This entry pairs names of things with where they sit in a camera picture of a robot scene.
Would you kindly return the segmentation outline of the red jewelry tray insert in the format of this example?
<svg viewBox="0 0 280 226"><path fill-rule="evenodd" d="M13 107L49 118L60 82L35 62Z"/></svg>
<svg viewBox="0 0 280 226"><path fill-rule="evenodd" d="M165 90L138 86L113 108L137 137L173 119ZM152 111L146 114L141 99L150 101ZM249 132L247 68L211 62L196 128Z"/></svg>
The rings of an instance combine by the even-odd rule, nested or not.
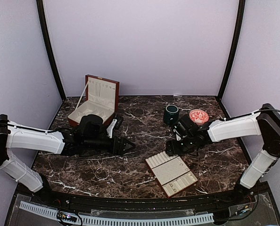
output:
<svg viewBox="0 0 280 226"><path fill-rule="evenodd" d="M198 179L178 155L158 153L145 160L166 197L170 198L198 182Z"/></svg>

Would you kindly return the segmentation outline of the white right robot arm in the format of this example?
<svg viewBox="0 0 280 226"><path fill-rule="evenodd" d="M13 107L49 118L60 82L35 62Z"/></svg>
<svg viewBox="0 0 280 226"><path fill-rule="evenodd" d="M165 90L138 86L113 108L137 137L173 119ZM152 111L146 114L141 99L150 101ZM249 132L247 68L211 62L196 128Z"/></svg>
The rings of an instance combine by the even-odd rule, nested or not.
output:
<svg viewBox="0 0 280 226"><path fill-rule="evenodd" d="M230 201L240 204L248 196L257 181L280 158L280 110L271 104L263 104L258 110L244 115L211 120L197 125L188 116L172 125L176 139L166 142L169 156L192 153L206 145L237 138L260 137L263 145L249 167L239 178L238 187L230 193Z"/></svg>

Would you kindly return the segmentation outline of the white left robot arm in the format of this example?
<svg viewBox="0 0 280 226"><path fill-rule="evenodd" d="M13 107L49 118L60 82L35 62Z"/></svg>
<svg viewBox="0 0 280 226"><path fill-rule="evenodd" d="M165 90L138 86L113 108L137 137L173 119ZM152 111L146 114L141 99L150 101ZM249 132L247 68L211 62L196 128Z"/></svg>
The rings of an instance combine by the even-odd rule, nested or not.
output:
<svg viewBox="0 0 280 226"><path fill-rule="evenodd" d="M105 150L114 155L123 155L136 145L124 137L116 137L113 132L123 122L121 116L115 117L106 127L100 116L89 114L81 118L80 123L69 128L42 130L22 126L9 121L7 115L0 115L0 170L15 181L25 185L45 205L56 201L50 191L46 178L31 170L11 151L12 148L24 148L46 151L62 156L81 155L88 148Z"/></svg>

